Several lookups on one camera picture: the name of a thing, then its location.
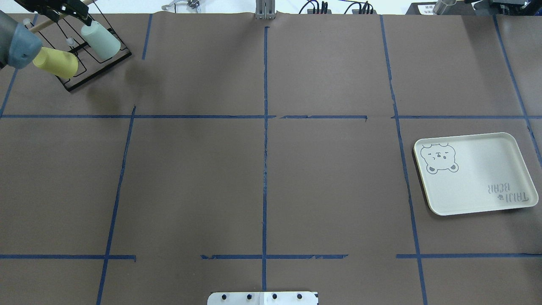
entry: white background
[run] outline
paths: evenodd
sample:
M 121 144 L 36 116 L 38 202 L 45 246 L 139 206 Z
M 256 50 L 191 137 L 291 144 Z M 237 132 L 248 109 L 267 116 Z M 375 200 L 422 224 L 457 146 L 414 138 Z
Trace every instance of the white background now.
M 370 1 L 379 14 L 404 15 L 407 12 L 410 3 L 413 1 L 423 2 L 423 0 L 375 0 Z M 162 5 L 169 4 L 171 0 L 98 0 L 96 1 L 100 9 L 105 13 L 152 13 L 162 10 Z M 236 12 L 254 12 L 256 10 L 256 0 L 200 0 L 202 12 L 206 13 L 236 13 Z M 275 8 L 277 11 L 290 14 L 297 14 L 306 0 L 276 0 Z M 349 2 L 340 0 L 328 0 L 329 9 L 334 14 L 342 14 L 350 5 Z M 177 12 L 195 13 L 188 8 L 186 2 L 177 4 Z M 93 5 L 89 6 L 91 13 L 96 13 Z M 14 0 L 0 0 L 0 10 L 6 13 L 27 12 Z

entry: black wire rack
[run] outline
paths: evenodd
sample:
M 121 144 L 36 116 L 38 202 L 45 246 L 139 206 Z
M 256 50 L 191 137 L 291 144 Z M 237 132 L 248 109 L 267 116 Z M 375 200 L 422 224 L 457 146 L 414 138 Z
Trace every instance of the black wire rack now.
M 74 41 L 73 45 L 71 45 L 71 46 L 67 45 L 69 47 L 69 50 L 66 50 L 66 51 L 69 52 L 69 53 L 74 54 L 75 57 L 77 58 L 77 60 L 79 61 L 79 64 L 80 64 L 80 66 L 78 68 L 78 71 L 76 72 L 76 74 L 73 77 L 71 77 L 69 79 L 56 77 L 56 78 L 58 78 L 58 80 L 60 81 L 60 83 L 62 84 L 64 89 L 66 89 L 68 92 L 71 92 L 71 91 L 79 88 L 80 86 L 82 86 L 82 85 L 86 84 L 87 82 L 91 81 L 92 79 L 96 78 L 98 75 L 101 75 L 101 74 L 107 72 L 109 69 L 111 69 L 115 65 L 121 63 L 122 61 L 124 61 L 125 59 L 127 59 L 128 57 L 130 57 L 132 55 L 132 52 L 128 49 L 128 47 L 126 46 L 124 41 L 120 38 L 120 36 L 117 34 L 117 32 L 113 29 L 113 26 L 111 25 L 109 20 L 107 20 L 104 13 L 96 5 L 94 0 L 92 2 L 96 6 L 98 11 L 100 12 L 100 15 L 102 16 L 102 18 L 107 22 L 107 24 L 109 26 L 109 28 L 107 30 L 111 34 L 113 34 L 113 36 L 115 36 L 115 38 L 117 38 L 120 41 L 120 50 L 115 56 L 113 56 L 113 57 L 111 57 L 109 59 L 100 61 L 97 58 L 97 56 L 93 55 L 92 52 L 89 50 L 89 49 L 91 49 L 91 47 L 89 46 L 88 42 L 78 33 L 77 30 L 75 30 L 75 28 L 68 22 L 68 20 L 66 20 L 66 18 L 64 18 L 62 20 L 59 20 L 56 23 L 56 25 L 58 26 L 58 28 L 59 28 L 60 32 L 62 33 L 62 35 L 65 37 L 66 40 L 69 39 L 69 38 L 73 38 L 73 41 Z M 71 29 L 71 31 L 74 32 L 78 38 L 68 36 L 68 34 L 66 34 L 66 31 L 68 31 L 68 28 Z M 53 44 L 40 31 L 38 32 L 38 34 L 53 49 L 58 49 L 55 46 L 53 46 Z M 94 63 L 92 65 L 92 69 L 87 68 L 87 65 L 90 66 L 91 63 Z

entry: bear ear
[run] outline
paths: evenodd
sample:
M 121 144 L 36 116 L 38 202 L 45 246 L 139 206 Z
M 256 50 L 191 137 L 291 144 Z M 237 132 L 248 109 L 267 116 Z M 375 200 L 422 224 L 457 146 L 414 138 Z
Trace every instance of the bear ear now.
M 427 165 L 427 171 L 430 173 L 430 174 L 436 174 L 438 169 L 434 168 L 434 167 L 431 167 L 430 165 Z
M 454 164 L 452 164 L 448 169 L 449 169 L 452 173 L 455 173 L 456 171 L 459 170 L 459 166 L 457 165 L 457 163 L 454 163 Z

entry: metal clamp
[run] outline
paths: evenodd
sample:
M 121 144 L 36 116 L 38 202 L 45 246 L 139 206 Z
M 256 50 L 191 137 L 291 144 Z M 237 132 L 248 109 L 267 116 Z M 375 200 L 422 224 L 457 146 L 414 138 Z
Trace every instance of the metal clamp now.
M 275 0 L 256 0 L 256 19 L 275 19 Z

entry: gray mat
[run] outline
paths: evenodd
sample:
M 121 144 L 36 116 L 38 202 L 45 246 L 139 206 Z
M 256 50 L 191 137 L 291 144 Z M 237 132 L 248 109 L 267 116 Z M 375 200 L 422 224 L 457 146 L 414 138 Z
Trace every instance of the gray mat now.
M 541 190 L 542 19 L 108 19 L 133 55 L 74 92 L 0 73 L 1 304 L 539 303 L 542 205 L 439 217 L 412 147 L 508 132 Z

